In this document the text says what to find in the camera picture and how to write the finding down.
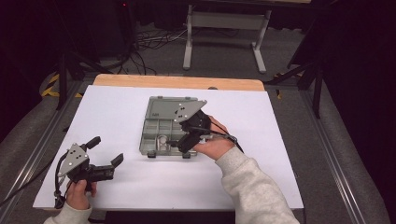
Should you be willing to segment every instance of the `metal stand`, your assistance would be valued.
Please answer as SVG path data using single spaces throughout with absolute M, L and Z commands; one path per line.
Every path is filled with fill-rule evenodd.
M 61 109 L 67 100 L 67 71 L 74 80 L 82 80 L 85 74 L 79 63 L 85 63 L 99 73 L 113 74 L 104 67 L 82 57 L 78 53 L 64 49 L 59 56 L 59 102 L 57 110 Z
M 314 89 L 314 99 L 312 101 L 312 108 L 315 112 L 315 116 L 317 119 L 320 119 L 319 115 L 319 102 L 320 102 L 320 94 L 321 94 L 321 85 L 323 80 L 323 73 L 320 69 L 318 62 L 315 63 L 306 63 L 304 65 L 298 66 L 289 72 L 283 74 L 280 77 L 276 77 L 270 81 L 264 81 L 264 85 L 276 85 L 290 77 L 296 76 L 297 74 L 304 72 L 303 76 L 297 82 L 297 87 L 299 90 L 306 91 L 309 86 L 315 79 L 315 89 Z
M 192 5 L 189 5 L 187 16 L 187 42 L 184 52 L 183 69 L 189 70 L 191 67 L 192 54 L 192 27 L 212 27 L 212 28 L 229 28 L 229 29 L 245 29 L 259 30 L 256 42 L 252 42 L 254 57 L 260 73 L 265 73 L 265 65 L 262 59 L 260 48 L 264 38 L 268 21 L 271 17 L 271 10 L 267 10 L 265 15 L 239 15 L 227 13 L 210 13 L 210 12 L 193 12 Z

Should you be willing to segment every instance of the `black cable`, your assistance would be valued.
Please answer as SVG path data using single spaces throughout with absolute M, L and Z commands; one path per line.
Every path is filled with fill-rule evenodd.
M 122 67 L 122 70 L 124 70 L 125 74 L 128 75 L 129 71 L 126 71 L 124 67 Z
M 117 74 L 119 74 L 122 70 L 122 65 L 120 66 L 120 70 L 117 72 Z
M 147 70 L 146 70 L 145 61 L 143 60 L 142 56 L 138 52 L 135 52 L 135 54 L 140 58 L 140 61 L 142 61 L 143 69 L 145 70 L 145 75 L 146 75 L 147 74 Z
M 224 131 L 225 133 L 229 134 L 227 131 L 225 131 L 223 128 L 221 128 L 217 123 L 214 123 L 211 121 L 212 124 L 216 125 L 218 128 L 220 128 L 222 131 Z M 244 150 L 241 148 L 241 146 L 239 145 L 238 141 L 235 141 L 235 145 L 239 148 L 239 150 L 241 150 L 241 152 L 245 153 Z
M 228 134 L 227 132 L 226 132 L 226 134 L 224 134 L 224 133 L 219 133 L 219 132 L 216 132 L 216 131 L 213 131 L 213 130 L 209 130 L 209 129 L 205 129 L 205 128 L 200 128 L 200 127 L 189 127 L 189 129 L 192 130 L 192 131 L 195 130 L 195 131 L 201 131 L 201 132 L 206 132 L 206 133 L 215 133 L 215 134 L 218 134 L 218 135 L 222 136 L 223 138 L 232 141 L 232 142 L 236 145 L 236 147 L 238 147 L 238 149 L 239 149 L 242 153 L 245 153 L 244 150 L 241 148 L 241 146 L 239 146 L 238 140 L 236 139 L 236 137 L 234 137 L 234 136 Z
M 167 32 L 165 35 L 161 35 L 161 36 L 148 37 L 148 38 L 156 38 L 156 37 L 160 38 L 160 40 L 158 40 L 159 43 L 157 43 L 155 46 L 151 46 L 151 42 L 152 42 L 151 40 L 148 42 L 148 44 L 146 44 L 147 41 L 144 38 L 142 38 L 140 40 L 140 42 L 144 42 L 144 44 L 143 45 L 139 45 L 139 47 L 142 47 L 142 49 L 140 49 L 139 51 L 142 51 L 142 50 L 145 50 L 145 49 L 159 49 L 159 48 L 162 48 L 166 44 L 177 40 L 178 37 L 175 37 L 173 39 L 169 39 L 169 38 L 172 37 L 172 35 L 175 35 L 179 31 L 180 30 L 174 31 L 172 33 Z M 183 29 L 183 32 L 181 34 L 179 34 L 178 36 L 182 35 L 185 32 L 186 32 L 186 30 Z
M 71 185 L 72 185 L 72 182 L 71 182 L 71 180 L 70 180 L 69 183 L 67 183 L 67 189 L 66 189 L 66 191 L 64 192 L 64 197 L 66 197 L 67 191 L 69 191 Z
M 5 203 L 7 203 L 9 200 L 11 200 L 15 195 L 17 195 L 21 190 L 29 186 L 33 181 L 35 181 L 53 162 L 55 159 L 55 156 L 52 157 L 52 159 L 35 175 L 32 179 L 30 179 L 28 182 L 26 182 L 24 185 L 22 185 L 19 189 L 15 190 L 12 192 L 8 197 L 6 197 L 1 203 L 0 207 L 2 207 Z
M 146 65 L 142 65 L 142 64 L 136 62 L 132 57 L 131 57 L 131 60 L 132 60 L 132 62 L 134 63 L 134 65 L 136 65 L 136 66 L 141 66 L 141 67 L 145 67 L 146 69 L 153 71 L 153 72 L 154 72 L 154 75 L 157 76 L 157 71 L 155 71 L 154 69 L 152 69 L 152 68 L 150 68 L 150 67 L 147 67 Z
M 58 192 L 61 193 L 61 191 L 59 190 L 60 186 L 59 186 L 59 181 L 58 181 L 58 174 L 59 174 L 59 170 L 61 169 L 62 161 L 64 161 L 64 159 L 66 158 L 67 153 L 68 153 L 68 151 L 65 152 L 62 155 L 62 157 L 59 159 L 58 164 L 56 166 L 56 171 L 55 171 L 55 193 L 58 193 Z
M 139 69 L 139 65 L 137 65 L 137 62 L 134 61 L 134 59 L 132 58 L 132 56 L 129 56 L 129 57 L 131 58 L 132 62 L 134 63 L 134 66 L 136 66 L 137 72 L 138 72 L 140 75 L 142 75 L 142 73 L 140 72 L 140 69 Z

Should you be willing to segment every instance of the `table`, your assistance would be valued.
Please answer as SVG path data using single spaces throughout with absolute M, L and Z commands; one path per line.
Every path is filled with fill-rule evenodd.
M 293 4 L 309 4 L 311 0 L 274 0 L 263 1 L 274 3 L 293 3 Z M 259 34 L 255 42 L 251 43 L 256 64 L 260 73 L 265 73 L 266 68 L 262 59 L 260 48 L 268 22 L 271 17 L 271 10 L 265 10 L 263 15 L 242 15 L 229 13 L 213 13 L 213 12 L 197 12 L 193 11 L 192 5 L 189 5 L 187 16 L 187 41 L 184 53 L 183 69 L 188 70 L 191 67 L 192 54 L 192 27 L 212 27 L 212 28 L 228 28 L 228 29 L 245 29 L 258 30 Z
M 183 83 L 185 89 L 161 88 L 161 85 L 176 86 L 175 80 Z M 204 88 L 207 85 L 217 86 L 219 89 L 224 88 L 224 91 L 187 89 L 197 88 L 194 80 L 205 83 Z M 82 144 L 99 135 L 102 142 L 88 151 L 92 164 L 107 165 L 120 153 L 124 153 L 125 159 L 116 169 L 113 180 L 98 183 L 99 193 L 91 200 L 96 209 L 232 211 L 233 202 L 220 184 L 221 171 L 207 156 L 199 154 L 189 160 L 180 157 L 149 159 L 139 152 L 149 97 L 189 95 L 200 100 L 206 99 L 208 104 L 203 110 L 218 118 L 227 125 L 231 134 L 238 137 L 246 154 L 255 158 L 260 167 L 278 183 L 291 208 L 303 208 L 267 92 L 258 80 L 240 80 L 240 87 L 251 87 L 250 91 L 229 90 L 232 83 L 238 83 L 237 79 L 98 76 L 94 85 L 84 94 L 55 163 L 49 168 L 35 198 L 34 207 L 53 207 L 53 177 L 60 156 L 73 143 Z M 241 116 L 245 116 L 244 122 L 236 122 Z

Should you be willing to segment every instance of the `white metal frame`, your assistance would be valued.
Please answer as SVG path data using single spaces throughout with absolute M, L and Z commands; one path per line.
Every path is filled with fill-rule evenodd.
M 265 31 L 270 20 L 271 10 L 267 10 L 265 15 L 241 15 L 228 13 L 211 13 L 211 12 L 194 12 L 192 5 L 189 5 L 189 12 L 187 16 L 187 43 L 184 52 L 183 69 L 189 70 L 191 67 L 192 54 L 192 27 L 212 27 L 212 28 L 229 28 L 229 29 L 244 29 L 244 30 L 259 30 L 259 35 L 256 42 L 252 42 L 256 63 L 259 67 L 260 73 L 265 73 L 265 65 L 262 59 L 260 48 Z

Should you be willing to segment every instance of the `wooden board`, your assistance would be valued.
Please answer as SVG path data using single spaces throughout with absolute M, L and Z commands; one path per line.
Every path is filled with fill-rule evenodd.
M 95 86 L 151 87 L 177 89 L 209 89 L 229 91 L 265 91 L 256 79 L 213 78 L 213 77 L 160 77 L 137 75 L 98 75 Z

